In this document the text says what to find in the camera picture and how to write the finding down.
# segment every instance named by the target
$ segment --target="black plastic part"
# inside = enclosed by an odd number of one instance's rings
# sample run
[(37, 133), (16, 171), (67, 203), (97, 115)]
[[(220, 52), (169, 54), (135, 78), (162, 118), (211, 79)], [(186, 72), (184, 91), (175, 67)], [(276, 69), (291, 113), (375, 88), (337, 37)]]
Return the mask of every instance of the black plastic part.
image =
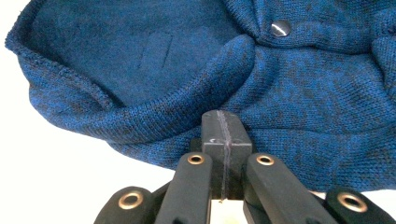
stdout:
[[(120, 198), (129, 192), (139, 192), (143, 202), (136, 208), (122, 209), (119, 207)], [(154, 200), (151, 192), (138, 187), (128, 187), (117, 191), (102, 208), (94, 224), (151, 224), (155, 214), (151, 209)]]
[(211, 171), (212, 160), (204, 153), (181, 157), (155, 223), (209, 223)]
[(246, 169), (245, 199), (256, 208), (262, 204), (272, 223), (336, 223), (277, 157), (253, 154)]
[(244, 214), (248, 224), (271, 224), (271, 220), (264, 210), (244, 201)]
[(161, 205), (163, 204), (163, 199), (165, 198), (166, 191), (168, 191), (170, 182), (167, 184), (163, 185), (159, 189), (155, 190), (154, 192), (151, 193), (154, 202), (151, 207), (151, 213), (157, 216), (157, 214), (160, 212)]
[(243, 200), (242, 166), (254, 147), (241, 120), (212, 110), (202, 115), (202, 151), (213, 160), (213, 199)]
[(201, 138), (192, 138), (190, 141), (190, 152), (202, 152)]
[(316, 195), (314, 193), (311, 193), (311, 194), (318, 201), (318, 203), (320, 203), (320, 205), (324, 206), (324, 199), (320, 198), (318, 195)]
[[(366, 206), (367, 211), (365, 212), (356, 212), (351, 209), (343, 206), (338, 199), (340, 195), (347, 194), (358, 197), (359, 200), (362, 200)], [(346, 201), (351, 206), (358, 207), (358, 201)], [(325, 207), (329, 211), (332, 216), (334, 216), (339, 223), (347, 223), (347, 224), (395, 224), (396, 221), (384, 210), (378, 207), (376, 204), (371, 202), (361, 193), (354, 191), (352, 189), (346, 188), (335, 188), (331, 189), (327, 195), (325, 200)]]

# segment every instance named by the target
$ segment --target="white background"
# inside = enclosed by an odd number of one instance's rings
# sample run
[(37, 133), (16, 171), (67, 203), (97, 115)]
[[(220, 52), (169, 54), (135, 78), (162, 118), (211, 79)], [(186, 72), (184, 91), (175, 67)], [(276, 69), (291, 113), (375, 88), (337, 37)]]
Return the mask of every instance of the white background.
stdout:
[[(4, 43), (27, 0), (0, 2)], [(173, 171), (122, 156), (106, 142), (58, 129), (30, 105), (17, 57), (0, 47), (0, 223), (93, 223), (110, 196), (154, 191)], [(396, 190), (365, 193), (396, 217)], [(244, 223), (241, 203), (213, 204), (212, 223)]]

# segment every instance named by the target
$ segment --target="dark button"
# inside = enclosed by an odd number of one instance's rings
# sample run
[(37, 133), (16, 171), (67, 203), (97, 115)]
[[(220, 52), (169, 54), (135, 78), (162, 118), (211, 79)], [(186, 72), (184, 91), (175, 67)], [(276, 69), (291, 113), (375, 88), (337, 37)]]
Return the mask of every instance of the dark button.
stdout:
[(290, 34), (290, 31), (291, 31), (291, 26), (288, 21), (279, 20), (279, 21), (274, 21), (271, 24), (271, 32), (273, 33), (273, 35), (283, 37)]

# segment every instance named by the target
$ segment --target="blue knit sweater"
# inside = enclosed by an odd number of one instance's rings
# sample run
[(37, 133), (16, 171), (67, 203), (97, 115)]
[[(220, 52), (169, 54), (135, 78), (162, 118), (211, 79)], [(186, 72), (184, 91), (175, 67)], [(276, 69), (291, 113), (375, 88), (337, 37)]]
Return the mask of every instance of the blue knit sweater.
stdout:
[(309, 189), (396, 189), (396, 1), (33, 0), (6, 45), (44, 118), (129, 157), (175, 168), (223, 109)]

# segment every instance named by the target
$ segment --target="knit fabric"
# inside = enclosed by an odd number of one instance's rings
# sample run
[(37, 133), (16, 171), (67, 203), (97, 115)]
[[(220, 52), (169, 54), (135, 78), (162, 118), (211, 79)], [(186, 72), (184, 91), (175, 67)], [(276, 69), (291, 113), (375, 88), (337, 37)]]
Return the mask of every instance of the knit fabric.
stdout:
[(33, 0), (6, 45), (45, 119), (126, 156), (176, 168), (222, 109), (309, 189), (396, 189), (396, 1)]

